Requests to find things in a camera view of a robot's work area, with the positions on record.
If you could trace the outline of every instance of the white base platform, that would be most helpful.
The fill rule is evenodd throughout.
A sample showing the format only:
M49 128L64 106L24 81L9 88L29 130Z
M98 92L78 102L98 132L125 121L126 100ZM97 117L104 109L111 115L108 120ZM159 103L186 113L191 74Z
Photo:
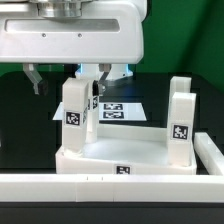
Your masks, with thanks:
M86 144L81 157L65 154L63 147L58 150L57 173L117 174L117 167L122 166L128 167L130 174L195 175L193 148L191 166L168 163L166 135L163 128L99 125L97 142Z

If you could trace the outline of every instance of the white paper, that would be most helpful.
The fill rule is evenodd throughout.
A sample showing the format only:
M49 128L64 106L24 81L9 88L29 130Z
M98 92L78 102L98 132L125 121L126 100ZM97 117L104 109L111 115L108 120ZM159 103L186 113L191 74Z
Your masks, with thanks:
M63 102L61 102L53 117L53 120L62 120L63 110ZM146 121L146 117L141 103L105 102L99 104L99 120Z

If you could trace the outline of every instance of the green wall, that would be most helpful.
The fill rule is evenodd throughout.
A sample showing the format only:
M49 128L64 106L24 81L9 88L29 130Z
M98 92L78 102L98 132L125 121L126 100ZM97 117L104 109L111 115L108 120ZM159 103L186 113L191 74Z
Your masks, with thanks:
M193 72L224 91L224 0L153 0L152 6L143 23L145 56L136 70ZM0 75L21 68L0 64Z

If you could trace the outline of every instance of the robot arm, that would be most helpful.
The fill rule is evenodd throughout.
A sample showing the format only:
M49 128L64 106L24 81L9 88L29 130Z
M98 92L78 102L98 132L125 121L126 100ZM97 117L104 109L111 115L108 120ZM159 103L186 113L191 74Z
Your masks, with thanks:
M0 62L135 64L143 57L147 0L34 2L1 5Z

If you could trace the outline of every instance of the black table surface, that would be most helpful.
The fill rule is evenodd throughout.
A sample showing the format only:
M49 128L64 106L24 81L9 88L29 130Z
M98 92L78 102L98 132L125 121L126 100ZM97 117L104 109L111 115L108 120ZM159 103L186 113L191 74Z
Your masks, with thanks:
M113 124L166 127L169 85L192 77L197 93L194 132L207 132L224 150L224 94L194 74L136 74L110 87L101 102L141 102L147 121ZM55 173L61 122L52 121L61 102L63 73L43 73L49 94L36 96L23 72L0 78L0 173ZM197 158L198 174L206 173ZM224 204L200 203L0 203L0 223L211 223L224 220Z

